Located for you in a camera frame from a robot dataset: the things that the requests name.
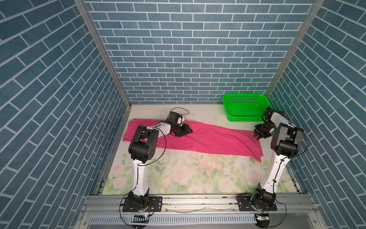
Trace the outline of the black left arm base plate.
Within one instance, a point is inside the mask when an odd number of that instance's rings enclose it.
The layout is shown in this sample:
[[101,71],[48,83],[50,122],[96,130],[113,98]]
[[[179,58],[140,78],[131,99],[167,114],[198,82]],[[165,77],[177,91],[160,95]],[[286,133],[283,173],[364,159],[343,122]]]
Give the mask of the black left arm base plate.
[[163,198],[161,196],[126,197],[120,205],[123,212],[161,212]]

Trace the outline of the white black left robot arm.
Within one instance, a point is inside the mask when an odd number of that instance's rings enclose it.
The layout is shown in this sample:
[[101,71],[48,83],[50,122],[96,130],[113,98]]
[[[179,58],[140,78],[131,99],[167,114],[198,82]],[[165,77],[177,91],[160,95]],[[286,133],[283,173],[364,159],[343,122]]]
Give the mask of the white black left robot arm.
[[149,204],[148,166],[153,163],[158,138],[166,138],[170,134],[182,137],[192,133],[184,121],[183,115],[170,111],[165,121],[150,127],[137,127],[128,148],[133,160],[133,187],[127,194],[127,203],[136,211],[145,210]]

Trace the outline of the aluminium corner post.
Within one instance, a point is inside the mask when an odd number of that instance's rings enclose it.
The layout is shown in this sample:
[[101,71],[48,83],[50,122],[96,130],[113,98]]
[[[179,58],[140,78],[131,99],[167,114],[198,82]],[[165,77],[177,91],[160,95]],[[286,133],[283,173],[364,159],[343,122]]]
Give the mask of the aluminium corner post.
[[265,91],[264,95],[269,98],[271,93],[274,91],[277,83],[280,81],[285,69],[288,67],[292,57],[294,56],[295,52],[297,51],[300,43],[303,41],[307,31],[309,30],[312,22],[314,21],[315,17],[317,16],[318,12],[320,11],[321,7],[323,6],[325,0],[315,0],[309,11],[299,27],[297,34],[295,35],[293,41],[290,44],[289,50],[286,52],[281,64],[279,65],[271,83],[268,85],[267,90]]
[[87,26],[87,28],[89,30],[89,33],[90,33],[97,49],[99,50],[99,53],[100,53],[105,65],[106,65],[106,67],[107,67],[107,69],[108,69],[108,71],[109,71],[109,73],[110,73],[110,75],[111,75],[111,77],[112,77],[112,79],[113,79],[113,81],[114,81],[121,97],[122,97],[122,100],[124,101],[126,107],[128,109],[130,109],[131,103],[130,103],[130,101],[129,101],[126,93],[125,93],[125,90],[123,89],[123,86],[122,86],[121,81],[118,77],[118,74],[117,74],[117,72],[116,72],[116,70],[113,66],[113,63],[112,63],[112,61],[109,57],[109,54],[108,54],[108,52],[107,52],[107,50],[104,46],[102,38],[101,38],[101,36],[100,36],[96,26],[95,26],[95,23],[92,19],[92,16],[91,16],[91,14],[90,14],[90,12],[87,8],[87,5],[86,5],[85,1],[75,0],[74,2],[76,4],[76,7],[77,7],[82,19],[85,22],[85,25]]

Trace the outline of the aluminium right corner post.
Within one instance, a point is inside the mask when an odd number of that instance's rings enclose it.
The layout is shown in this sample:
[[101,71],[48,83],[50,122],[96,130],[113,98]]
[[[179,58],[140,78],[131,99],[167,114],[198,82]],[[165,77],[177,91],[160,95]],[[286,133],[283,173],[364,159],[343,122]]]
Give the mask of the aluminium right corner post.
[[268,85],[267,90],[265,91],[264,95],[269,98],[271,93],[274,91],[277,83],[280,81],[285,69],[288,67],[292,57],[294,56],[295,52],[297,51],[300,43],[303,41],[307,31],[309,30],[312,22],[314,21],[315,17],[317,16],[318,12],[320,11],[321,7],[323,6],[325,0],[315,0],[309,11],[299,27],[297,34],[295,35],[293,41],[290,44],[289,50],[286,52],[281,64],[279,65],[271,83]]

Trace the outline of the aluminium left corner post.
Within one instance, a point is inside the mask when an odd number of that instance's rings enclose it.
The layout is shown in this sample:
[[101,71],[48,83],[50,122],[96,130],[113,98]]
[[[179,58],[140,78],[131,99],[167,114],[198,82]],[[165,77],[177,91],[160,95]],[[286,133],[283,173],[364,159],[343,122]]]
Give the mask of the aluminium left corner post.
[[96,26],[95,26],[95,23],[92,19],[92,16],[91,16],[91,14],[90,14],[90,12],[87,8],[87,5],[86,5],[85,1],[75,0],[74,2],[76,4],[76,7],[77,7],[82,19],[85,22],[85,25],[87,26],[87,28],[89,30],[89,33],[90,33],[97,49],[99,50],[99,53],[100,53],[105,65],[106,65],[106,67],[107,67],[107,69],[108,69],[108,71],[109,71],[109,73],[110,73],[110,75],[111,75],[111,77],[112,77],[112,79],[113,79],[113,81],[114,81],[121,97],[122,97],[122,100],[124,101],[126,107],[128,109],[130,109],[131,103],[130,103],[130,101],[129,101],[126,93],[125,93],[125,90],[123,89],[123,86],[122,86],[121,81],[118,77],[118,74],[117,74],[117,72],[116,72],[116,70],[113,66],[113,63],[112,63],[112,61],[109,57],[109,54],[108,54],[108,52],[107,52],[107,50],[104,46],[102,38],[101,38],[101,36],[100,36]]

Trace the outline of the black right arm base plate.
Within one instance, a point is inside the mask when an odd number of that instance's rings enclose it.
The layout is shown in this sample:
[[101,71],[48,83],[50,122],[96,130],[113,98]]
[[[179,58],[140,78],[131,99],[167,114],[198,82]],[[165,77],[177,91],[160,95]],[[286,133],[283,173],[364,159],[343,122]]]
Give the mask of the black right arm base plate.
[[260,207],[257,204],[253,206],[252,195],[249,194],[235,195],[235,200],[237,201],[239,211],[277,211],[277,206],[275,203],[273,203],[273,205],[268,208]]

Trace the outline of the pink long pants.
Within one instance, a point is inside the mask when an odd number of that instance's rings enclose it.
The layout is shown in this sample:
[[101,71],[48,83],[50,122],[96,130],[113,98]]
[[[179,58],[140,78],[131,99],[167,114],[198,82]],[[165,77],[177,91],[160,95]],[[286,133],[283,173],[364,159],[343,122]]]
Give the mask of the pink long pants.
[[[153,119],[134,119],[129,122],[123,141],[131,143],[139,125],[150,127],[158,124]],[[156,148],[194,151],[207,154],[249,156],[260,161],[263,156],[262,148],[252,131],[234,130],[203,124],[194,121],[184,121],[193,133],[175,137],[172,134],[166,138],[159,137]]]

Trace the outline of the aluminium front rail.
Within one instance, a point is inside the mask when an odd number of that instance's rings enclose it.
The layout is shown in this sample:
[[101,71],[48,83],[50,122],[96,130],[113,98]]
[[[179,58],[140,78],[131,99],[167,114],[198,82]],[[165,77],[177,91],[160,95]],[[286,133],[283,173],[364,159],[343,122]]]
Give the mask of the aluminium front rail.
[[[190,194],[160,195],[163,198],[161,212],[157,214],[189,214],[189,213],[255,213],[262,211],[239,211],[236,194]],[[122,212],[123,202],[120,195],[89,196],[84,204],[81,215],[117,215]],[[277,211],[264,213],[316,213],[315,203],[309,194],[280,193],[276,197]]]

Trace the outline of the green plastic basket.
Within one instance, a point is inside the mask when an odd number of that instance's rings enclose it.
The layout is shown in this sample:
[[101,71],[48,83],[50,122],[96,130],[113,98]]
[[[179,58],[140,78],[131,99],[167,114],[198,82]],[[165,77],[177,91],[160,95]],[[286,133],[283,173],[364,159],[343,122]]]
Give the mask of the green plastic basket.
[[272,105],[262,94],[226,94],[223,104],[230,122],[262,122],[262,114]]

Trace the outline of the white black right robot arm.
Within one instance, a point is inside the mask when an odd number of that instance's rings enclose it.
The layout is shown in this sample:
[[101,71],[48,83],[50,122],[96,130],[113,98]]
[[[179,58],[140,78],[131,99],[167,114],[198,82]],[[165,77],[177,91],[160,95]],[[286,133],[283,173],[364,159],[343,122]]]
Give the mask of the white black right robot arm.
[[258,183],[251,198],[256,210],[271,208],[276,199],[280,178],[290,160],[299,155],[304,130],[295,126],[282,111],[267,107],[262,114],[262,124],[254,127],[254,136],[272,138],[272,156],[264,180]]

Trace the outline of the floral table mat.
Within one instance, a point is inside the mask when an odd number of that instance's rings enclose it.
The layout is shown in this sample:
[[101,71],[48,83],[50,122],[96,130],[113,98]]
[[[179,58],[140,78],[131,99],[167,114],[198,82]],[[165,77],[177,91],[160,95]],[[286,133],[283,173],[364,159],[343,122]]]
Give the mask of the floral table mat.
[[[225,127],[252,130],[254,123],[230,122],[223,105],[134,105],[128,120],[166,119],[173,110],[187,120]],[[158,148],[148,167],[151,195],[191,193],[252,193],[263,180],[270,164],[271,139],[261,139],[260,162],[245,156],[222,156]]]

